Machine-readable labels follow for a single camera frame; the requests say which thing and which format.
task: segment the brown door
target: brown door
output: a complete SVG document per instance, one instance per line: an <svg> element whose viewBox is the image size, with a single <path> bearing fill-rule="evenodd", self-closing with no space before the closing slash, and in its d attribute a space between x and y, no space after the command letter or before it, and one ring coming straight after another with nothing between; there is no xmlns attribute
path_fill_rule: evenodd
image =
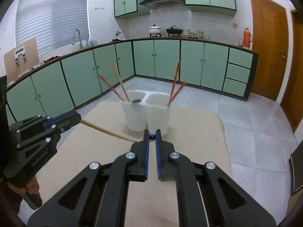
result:
<svg viewBox="0 0 303 227"><path fill-rule="evenodd" d="M294 26L294 54L291 71L281 107L295 131L303 117L303 21L292 14Z"/></svg>
<svg viewBox="0 0 303 227"><path fill-rule="evenodd" d="M251 0L254 22L252 50L259 54L251 91L276 100L288 52L286 10L271 0Z"/></svg>

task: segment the range hood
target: range hood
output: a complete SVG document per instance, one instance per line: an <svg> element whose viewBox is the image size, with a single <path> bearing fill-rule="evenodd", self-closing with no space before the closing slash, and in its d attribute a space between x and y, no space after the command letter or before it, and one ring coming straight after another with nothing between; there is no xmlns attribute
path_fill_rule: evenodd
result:
<svg viewBox="0 0 303 227"><path fill-rule="evenodd" d="M149 7L149 8L156 8L160 6L167 6L172 4L185 4L184 0L145 0L140 3L140 5Z"/></svg>

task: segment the human hand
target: human hand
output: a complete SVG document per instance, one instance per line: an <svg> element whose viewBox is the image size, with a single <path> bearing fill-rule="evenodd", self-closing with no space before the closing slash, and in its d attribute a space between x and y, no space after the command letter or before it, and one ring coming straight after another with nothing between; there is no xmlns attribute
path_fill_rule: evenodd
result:
<svg viewBox="0 0 303 227"><path fill-rule="evenodd" d="M25 188L17 188L12 183L7 183L8 187L17 194L25 194L28 192L29 194L37 194L39 192L39 184L36 178L36 175L26 184Z"/></svg>

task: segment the drawer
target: drawer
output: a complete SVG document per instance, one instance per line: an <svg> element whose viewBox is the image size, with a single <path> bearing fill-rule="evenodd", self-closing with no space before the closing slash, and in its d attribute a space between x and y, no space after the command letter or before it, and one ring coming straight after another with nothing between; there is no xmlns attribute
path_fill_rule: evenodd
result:
<svg viewBox="0 0 303 227"><path fill-rule="evenodd" d="M228 64L226 77L247 83L250 70L241 66Z"/></svg>
<svg viewBox="0 0 303 227"><path fill-rule="evenodd" d="M223 91L238 96L244 96L246 83L241 83L232 79L225 79Z"/></svg>
<svg viewBox="0 0 303 227"><path fill-rule="evenodd" d="M253 54L234 48L229 49L228 62L250 68Z"/></svg>

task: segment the white plastic cup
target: white plastic cup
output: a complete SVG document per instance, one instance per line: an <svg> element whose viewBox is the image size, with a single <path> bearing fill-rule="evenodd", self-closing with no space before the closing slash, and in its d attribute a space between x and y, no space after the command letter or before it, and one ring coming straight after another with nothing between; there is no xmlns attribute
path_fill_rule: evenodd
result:
<svg viewBox="0 0 303 227"><path fill-rule="evenodd" d="M160 129L161 135L166 135L169 130L170 106L167 106L169 96L167 93L155 92L146 99L147 124L151 134Z"/></svg>
<svg viewBox="0 0 303 227"><path fill-rule="evenodd" d="M143 100L145 97L145 92L140 90L130 90L127 91L130 102L123 102L122 108L124 111L126 125L130 130L133 131L143 131L147 126L146 119L146 106L142 103L131 103L133 100L139 99Z"/></svg>

